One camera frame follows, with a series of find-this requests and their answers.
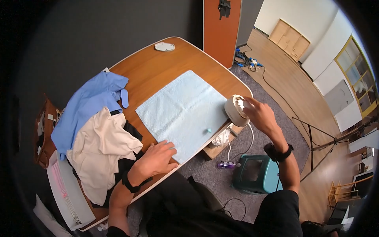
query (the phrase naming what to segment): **pink cloth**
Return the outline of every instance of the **pink cloth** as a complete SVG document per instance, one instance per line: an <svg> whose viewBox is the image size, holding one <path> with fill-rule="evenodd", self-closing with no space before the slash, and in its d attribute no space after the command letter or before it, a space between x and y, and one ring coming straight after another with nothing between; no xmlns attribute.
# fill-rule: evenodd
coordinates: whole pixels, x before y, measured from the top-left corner
<svg viewBox="0 0 379 237"><path fill-rule="evenodd" d="M58 161L53 164L52 168L53 168L52 173L54 175L55 182L58 184L58 187L61 190L62 197L65 198L67 196L67 191L66 191L66 188L64 187L61 172L58 166Z"/></svg>

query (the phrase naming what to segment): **plastic bottle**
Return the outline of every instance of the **plastic bottle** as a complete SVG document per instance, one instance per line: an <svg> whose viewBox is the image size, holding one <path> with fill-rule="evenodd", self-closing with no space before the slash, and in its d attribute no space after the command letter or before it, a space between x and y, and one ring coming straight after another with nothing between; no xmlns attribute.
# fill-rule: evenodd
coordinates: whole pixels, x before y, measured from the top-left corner
<svg viewBox="0 0 379 237"><path fill-rule="evenodd" d="M98 231L104 231L108 229L108 220L106 221L103 221L102 223L100 223L98 226L97 226L97 230Z"/></svg>
<svg viewBox="0 0 379 237"><path fill-rule="evenodd" d="M233 161L221 161L217 163L217 168L219 169L233 169L234 167L240 167L241 164Z"/></svg>

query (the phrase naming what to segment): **wrist strap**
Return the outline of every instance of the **wrist strap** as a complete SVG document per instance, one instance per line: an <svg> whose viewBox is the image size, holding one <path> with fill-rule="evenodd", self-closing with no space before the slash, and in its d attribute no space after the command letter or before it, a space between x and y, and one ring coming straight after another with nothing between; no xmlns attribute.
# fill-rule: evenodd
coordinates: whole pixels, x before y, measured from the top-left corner
<svg viewBox="0 0 379 237"><path fill-rule="evenodd" d="M293 146L288 144L288 150L285 153L276 151L275 146L272 143L268 143L263 149L272 161L282 162L291 154Z"/></svg>
<svg viewBox="0 0 379 237"><path fill-rule="evenodd" d="M131 193L136 193L136 192L138 192L138 191L141 189L140 186L133 187L133 186L130 184L129 179L128 179L128 172L127 172L127 171L124 172L124 173L122 174L122 184L125 185L125 187L126 187L127 189L129 189L129 191L130 191Z"/></svg>

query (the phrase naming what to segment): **plastic stool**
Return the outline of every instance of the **plastic stool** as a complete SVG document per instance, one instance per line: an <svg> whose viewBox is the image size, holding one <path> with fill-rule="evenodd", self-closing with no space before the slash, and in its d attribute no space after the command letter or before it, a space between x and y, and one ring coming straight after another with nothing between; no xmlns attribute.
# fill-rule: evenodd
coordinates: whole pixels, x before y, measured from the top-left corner
<svg viewBox="0 0 379 237"><path fill-rule="evenodd" d="M232 187L250 194L269 194L276 191L278 165L268 155L242 155L233 172ZM278 190L282 190L279 181Z"/></svg>

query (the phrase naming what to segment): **tripod stand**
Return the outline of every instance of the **tripod stand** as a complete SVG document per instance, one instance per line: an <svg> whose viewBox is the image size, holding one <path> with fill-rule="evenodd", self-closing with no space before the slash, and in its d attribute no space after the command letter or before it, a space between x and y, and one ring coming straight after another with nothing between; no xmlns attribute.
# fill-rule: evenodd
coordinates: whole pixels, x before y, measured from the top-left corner
<svg viewBox="0 0 379 237"><path fill-rule="evenodd" d="M371 123L376 122L376 121L378 120L378 116L377 116L377 115L376 115L376 116L373 116L373 117L372 117L369 121L367 121L366 123L360 125L360 126L357 127L357 128L354 128L353 130L351 130L350 132L348 132L348 133L346 133L345 135L341 136L340 138L337 138L337 137L334 137L334 136L330 135L330 134L327 133L327 132L322 131L321 129L319 129L319 128L315 127L315 126L312 126L311 124L309 124L309 123L307 123L307 122L304 122L304 121L302 121L302 120L299 120L299 119L297 119L297 118L295 118L295 117L292 117L292 118L295 119L295 120L297 120L297 121L300 121L300 122L303 123L303 124L308 125L308 130L309 130L310 151L311 151L311 169L310 169L310 172L309 172L304 178L302 178L302 179L300 180L300 182L303 181L306 177L308 177L308 176L313 172L313 170L315 170L315 169L321 164L321 162L322 162L322 161L323 161L323 160L324 160L324 159L325 159L330 153L332 153L334 146L336 146L336 145L337 145L338 143L340 143L342 140L344 140L344 139L348 138L349 136L355 134L356 132L361 131L361 130L364 130L365 127L368 127ZM318 130L318 131L320 131L320 132L322 132L322 133L324 133L324 134L326 134L326 135L328 135L329 137L333 138L333 141L330 141L330 142L325 143L325 144L323 144L323 145L320 145L320 146L316 146L316 147L314 147L314 146L313 146L314 142L313 142L313 140L312 140L312 130L311 130L311 127L314 128L314 129L316 129L316 130ZM330 145L333 145L332 148L328 151L328 153L326 153L326 155L321 159L321 161L316 165L316 167L313 167L313 152L314 152L314 151L319 151L319 150L325 149L325 148L327 148L327 147L330 146Z"/></svg>

